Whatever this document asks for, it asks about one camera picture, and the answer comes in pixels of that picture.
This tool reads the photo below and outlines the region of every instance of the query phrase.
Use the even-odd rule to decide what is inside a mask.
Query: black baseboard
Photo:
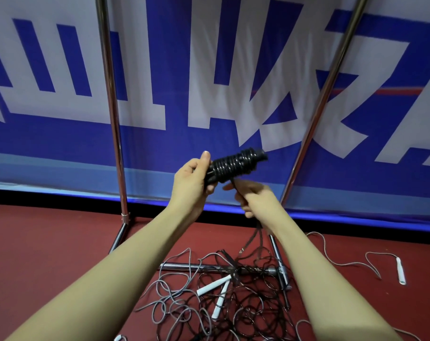
[[[0,205],[55,208],[72,211],[86,211],[120,215],[120,202],[85,197],[31,193],[22,191],[0,190]],[[164,207],[141,203],[128,203],[132,216],[154,218]],[[240,214],[204,211],[197,220],[208,224],[255,227],[254,221]],[[381,227],[360,226],[355,224],[331,223],[312,220],[297,220],[296,223],[304,232],[317,231],[332,235],[406,241],[430,244],[430,232],[407,229],[389,229]]]

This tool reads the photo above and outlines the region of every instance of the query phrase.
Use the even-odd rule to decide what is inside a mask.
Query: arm
[[[310,242],[268,187],[236,180],[235,188],[246,216],[255,216],[285,249],[318,341],[401,340]]]
[[[210,154],[176,174],[166,209],[22,324],[8,341],[112,341],[177,239],[202,212]]]

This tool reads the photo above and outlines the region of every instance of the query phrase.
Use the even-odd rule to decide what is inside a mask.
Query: person's right hand
[[[234,184],[225,185],[223,190],[237,189],[234,198],[247,218],[256,217],[264,226],[272,227],[277,218],[288,215],[267,185],[241,179],[235,179]]]

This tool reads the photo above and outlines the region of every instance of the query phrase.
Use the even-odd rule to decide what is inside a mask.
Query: vertical metal pole
[[[114,64],[112,62],[109,13],[107,0],[95,0],[98,16],[98,28],[100,33],[101,52],[103,54],[104,79],[108,92],[109,114],[111,119],[112,137],[114,140],[115,165],[117,168],[117,180],[119,182],[120,205],[122,207],[122,226],[112,244],[110,253],[124,240],[129,229],[129,213],[127,207],[127,189],[125,184],[125,169],[122,158],[122,143],[120,139],[119,109],[117,106],[117,94],[114,80]]]
[[[280,198],[280,203],[283,207],[285,207],[286,201],[288,199],[289,193],[291,191],[292,185],[294,184],[299,169],[302,165],[303,159],[305,157],[306,152],[308,151],[308,147],[310,145],[311,139],[315,133],[318,122],[321,118],[322,112],[326,107],[327,101],[329,100],[330,93],[332,92],[333,85],[335,80],[337,79],[338,72],[343,64],[343,60],[346,56],[346,53],[349,49],[349,45],[351,44],[351,40],[354,36],[354,33],[359,25],[360,19],[362,17],[363,11],[365,9],[365,5],[368,0],[357,0],[354,6],[354,10],[351,15],[351,19],[349,20],[348,28],[346,32],[343,34],[343,37],[338,45],[337,52],[335,53],[335,57],[332,60],[332,64],[330,67],[329,75],[327,77],[324,86],[321,89],[321,92],[318,96],[318,100],[316,102],[316,108],[311,119],[310,125],[307,128],[307,131],[303,137],[301,148],[299,154],[297,155],[297,159],[294,163],[294,166],[291,171],[291,175],[286,183],[284,192]],[[276,240],[273,235],[270,235],[270,242],[272,243],[272,249],[275,253],[275,257],[278,259],[278,266],[280,274],[283,277],[283,283],[285,289],[289,288],[289,280],[288,275],[286,274],[286,268],[282,264],[282,257],[278,250],[278,246]]]

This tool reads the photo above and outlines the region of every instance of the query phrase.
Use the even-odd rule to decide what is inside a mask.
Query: white handle
[[[406,285],[405,272],[403,271],[402,260],[400,257],[397,257],[397,272],[398,272],[398,281],[402,285]]]
[[[225,276],[224,278],[215,280],[214,282],[212,282],[212,283],[210,283],[210,284],[208,284],[208,285],[206,285],[206,286],[201,287],[200,289],[198,289],[196,291],[196,294],[198,295],[198,297],[200,297],[201,295],[207,293],[208,291],[211,291],[212,289],[217,288],[218,286],[223,285],[226,281],[228,281],[230,279],[231,279],[231,275],[229,274],[228,276]]]
[[[224,296],[226,295],[226,291],[228,290],[230,280],[226,281],[223,288],[221,289],[220,296],[218,297],[218,301],[216,302],[214,312],[212,313],[212,320],[216,320],[220,314],[221,307],[224,303]]]

